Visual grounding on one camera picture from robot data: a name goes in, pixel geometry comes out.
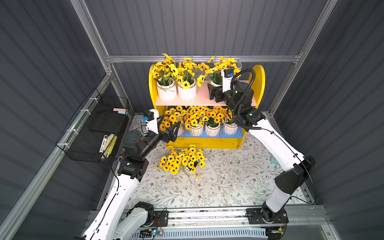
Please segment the sunflower pot top shelf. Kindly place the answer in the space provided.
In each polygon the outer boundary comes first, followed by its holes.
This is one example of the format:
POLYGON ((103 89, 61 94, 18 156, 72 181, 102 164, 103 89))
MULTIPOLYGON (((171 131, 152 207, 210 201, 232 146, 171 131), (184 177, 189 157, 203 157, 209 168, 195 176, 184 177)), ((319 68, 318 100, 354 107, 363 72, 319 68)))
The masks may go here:
POLYGON ((170 101, 177 96, 176 77, 179 74, 175 60, 163 53, 164 59, 155 63, 151 70, 152 77, 157 83, 158 94, 161 100, 170 101))
POLYGON ((201 175, 198 169, 204 169, 206 166, 206 157, 203 150, 199 150, 196 145, 190 145, 180 152, 181 170, 188 176, 199 178, 201 175))

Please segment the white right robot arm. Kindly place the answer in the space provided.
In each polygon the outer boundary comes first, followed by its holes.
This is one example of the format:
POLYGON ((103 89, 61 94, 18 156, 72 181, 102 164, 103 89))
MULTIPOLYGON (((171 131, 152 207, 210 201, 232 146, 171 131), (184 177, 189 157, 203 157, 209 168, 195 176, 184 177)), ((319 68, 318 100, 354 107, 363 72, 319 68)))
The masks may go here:
POLYGON ((256 137, 276 158, 283 172, 275 177, 275 188, 262 205, 262 218, 273 223, 283 214, 284 206, 297 188, 310 179, 316 161, 305 157, 292 147, 268 122, 265 115, 252 107, 253 90, 245 82, 234 81, 226 92, 221 87, 208 85, 209 98, 224 102, 235 123, 256 137))

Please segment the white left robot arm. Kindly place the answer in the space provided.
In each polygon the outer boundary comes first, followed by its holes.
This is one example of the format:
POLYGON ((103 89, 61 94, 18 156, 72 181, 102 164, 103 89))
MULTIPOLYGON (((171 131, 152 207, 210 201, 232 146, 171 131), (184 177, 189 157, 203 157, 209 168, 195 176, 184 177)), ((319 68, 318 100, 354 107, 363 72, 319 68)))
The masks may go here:
POLYGON ((116 181, 112 192, 81 236, 82 240, 128 240, 140 227, 153 223, 153 205, 142 202, 136 204, 123 221, 120 218, 129 198, 146 173, 149 165, 147 155, 159 142, 174 142, 178 137, 181 121, 162 131, 160 126, 164 118, 160 116, 149 121, 150 128, 146 135, 139 130, 132 130, 124 135, 122 160, 119 168, 113 171, 116 181))

